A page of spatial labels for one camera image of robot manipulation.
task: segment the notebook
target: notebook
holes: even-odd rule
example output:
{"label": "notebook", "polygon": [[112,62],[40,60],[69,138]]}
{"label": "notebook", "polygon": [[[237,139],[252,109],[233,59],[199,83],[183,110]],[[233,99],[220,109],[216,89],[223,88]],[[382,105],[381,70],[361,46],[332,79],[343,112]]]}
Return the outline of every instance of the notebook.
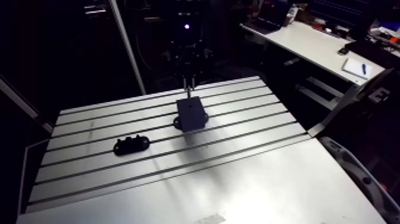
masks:
{"label": "notebook", "polygon": [[347,58],[343,64],[342,70],[353,75],[369,79],[371,77],[372,66],[361,63],[355,59]]}

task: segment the pen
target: pen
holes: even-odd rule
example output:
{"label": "pen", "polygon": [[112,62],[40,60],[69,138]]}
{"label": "pen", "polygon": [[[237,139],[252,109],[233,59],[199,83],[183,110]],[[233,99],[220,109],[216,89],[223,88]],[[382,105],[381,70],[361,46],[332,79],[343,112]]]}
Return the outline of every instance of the pen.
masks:
{"label": "pen", "polygon": [[362,64],[362,72],[367,74],[367,66],[365,64]]}

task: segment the aluminum t-slot table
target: aluminum t-slot table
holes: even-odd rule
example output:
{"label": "aluminum t-slot table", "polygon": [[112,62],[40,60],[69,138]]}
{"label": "aluminum t-slot table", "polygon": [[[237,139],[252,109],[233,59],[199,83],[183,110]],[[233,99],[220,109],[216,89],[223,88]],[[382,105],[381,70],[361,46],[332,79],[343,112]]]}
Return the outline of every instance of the aluminum t-slot table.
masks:
{"label": "aluminum t-slot table", "polygon": [[[210,119],[187,134],[183,90],[62,111],[18,223],[384,223],[258,77],[192,93]],[[116,157],[135,134],[149,149]]]}

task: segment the workbench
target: workbench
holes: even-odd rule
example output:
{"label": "workbench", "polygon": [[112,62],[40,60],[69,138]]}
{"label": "workbench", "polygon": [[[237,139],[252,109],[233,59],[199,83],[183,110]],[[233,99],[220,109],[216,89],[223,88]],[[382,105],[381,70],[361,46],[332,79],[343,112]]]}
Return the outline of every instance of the workbench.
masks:
{"label": "workbench", "polygon": [[[282,27],[278,31],[267,34],[264,34],[262,29],[257,29],[255,26],[249,27],[246,24],[241,24],[240,26],[258,35],[267,42],[273,43],[295,54],[299,58],[311,62],[350,84],[350,88],[346,92],[341,92],[332,87],[330,83],[324,83],[312,76],[308,77],[308,82],[334,96],[330,101],[304,86],[297,87],[299,92],[330,110],[330,113],[324,120],[308,130],[308,133],[312,136],[316,136],[320,133],[340,110],[357,100],[357,96],[365,90],[367,84],[371,82],[378,83],[380,79],[384,78],[392,71],[392,69],[385,69],[352,51],[349,51],[346,55],[339,55],[338,50],[342,49],[347,43],[350,43],[350,41],[315,30],[310,25],[299,21],[294,21],[287,27]],[[343,64],[348,58],[370,65],[372,68],[371,76],[363,78],[343,71]],[[369,88],[372,89],[373,87],[375,87],[374,84],[370,85]]]}
{"label": "workbench", "polygon": [[[209,121],[173,126],[183,90],[60,112],[31,223],[362,223],[384,220],[259,77],[198,86]],[[117,139],[147,136],[117,157]]]}

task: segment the black clamp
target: black clamp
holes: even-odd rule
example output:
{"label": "black clamp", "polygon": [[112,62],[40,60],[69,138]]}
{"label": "black clamp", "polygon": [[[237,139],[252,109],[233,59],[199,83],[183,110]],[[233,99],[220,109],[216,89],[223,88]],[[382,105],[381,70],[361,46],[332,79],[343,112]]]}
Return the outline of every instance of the black clamp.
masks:
{"label": "black clamp", "polygon": [[117,140],[112,151],[115,155],[127,155],[145,151],[150,146],[150,140],[145,136],[136,135],[135,138],[127,137],[125,140]]}

